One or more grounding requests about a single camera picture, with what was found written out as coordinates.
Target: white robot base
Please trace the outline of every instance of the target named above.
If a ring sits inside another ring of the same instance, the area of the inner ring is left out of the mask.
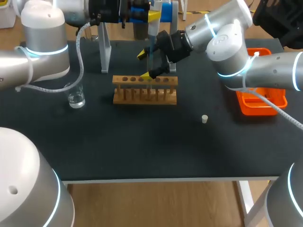
[[[72,227],[72,198],[36,146],[5,128],[0,144],[0,226]]]

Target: orange tray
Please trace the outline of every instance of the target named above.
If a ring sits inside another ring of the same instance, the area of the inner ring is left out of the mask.
[[[253,56],[255,52],[259,52],[260,56],[271,54],[270,50],[266,48],[248,48],[247,51],[249,56]],[[257,88],[256,92],[266,97],[269,101],[271,101],[281,109],[285,109],[287,107],[287,100],[285,97],[284,89]],[[236,93],[241,107],[241,111],[244,115],[274,116],[278,114],[277,111],[275,111],[272,107],[268,106],[258,97],[240,91],[237,91]]]

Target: test tube rack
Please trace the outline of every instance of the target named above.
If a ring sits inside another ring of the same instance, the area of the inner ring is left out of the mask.
[[[157,77],[144,80],[140,76],[113,76],[117,85],[114,104],[128,105],[176,105],[178,85],[177,77]]]

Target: white container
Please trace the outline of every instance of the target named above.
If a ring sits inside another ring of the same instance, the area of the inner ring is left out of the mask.
[[[0,28],[13,27],[16,21],[16,13],[11,0],[6,5],[0,6]]]

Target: floor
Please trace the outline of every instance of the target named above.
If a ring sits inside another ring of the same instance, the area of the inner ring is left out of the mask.
[[[227,0],[188,0],[188,11],[213,10]],[[251,9],[256,9],[255,0]],[[199,19],[192,14],[179,29]],[[75,39],[76,29],[67,26],[67,37]],[[108,25],[112,40],[133,40],[133,26]],[[168,24],[161,29],[169,29]],[[247,38],[270,38],[260,27],[246,32]],[[20,20],[13,29],[0,30],[0,49],[11,50],[24,40]],[[250,182],[254,200],[266,181]],[[76,209],[75,227],[242,227],[243,217],[233,182],[200,183],[120,183],[74,185],[71,189]],[[266,221],[259,227],[268,226]]]

